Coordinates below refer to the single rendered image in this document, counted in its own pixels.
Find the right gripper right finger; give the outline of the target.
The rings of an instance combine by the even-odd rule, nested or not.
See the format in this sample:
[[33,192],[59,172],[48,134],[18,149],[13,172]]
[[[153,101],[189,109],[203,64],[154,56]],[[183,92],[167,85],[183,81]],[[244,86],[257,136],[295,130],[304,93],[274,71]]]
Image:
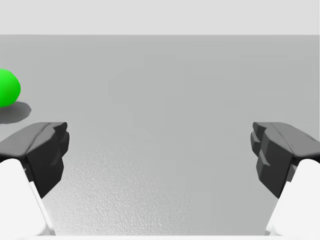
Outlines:
[[277,198],[270,236],[320,236],[320,141],[283,122],[254,122],[260,182]]

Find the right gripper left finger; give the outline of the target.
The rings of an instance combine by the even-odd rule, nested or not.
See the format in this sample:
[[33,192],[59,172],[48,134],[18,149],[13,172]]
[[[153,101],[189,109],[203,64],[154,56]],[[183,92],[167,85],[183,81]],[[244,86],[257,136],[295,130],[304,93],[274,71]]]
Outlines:
[[54,236],[42,199],[60,182],[66,122],[37,122],[0,141],[0,236]]

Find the green ball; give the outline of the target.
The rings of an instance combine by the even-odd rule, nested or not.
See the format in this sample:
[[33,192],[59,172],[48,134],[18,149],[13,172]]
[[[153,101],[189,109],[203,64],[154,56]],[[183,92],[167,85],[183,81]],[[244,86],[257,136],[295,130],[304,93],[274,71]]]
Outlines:
[[21,84],[9,70],[0,69],[0,108],[16,102],[21,93]]

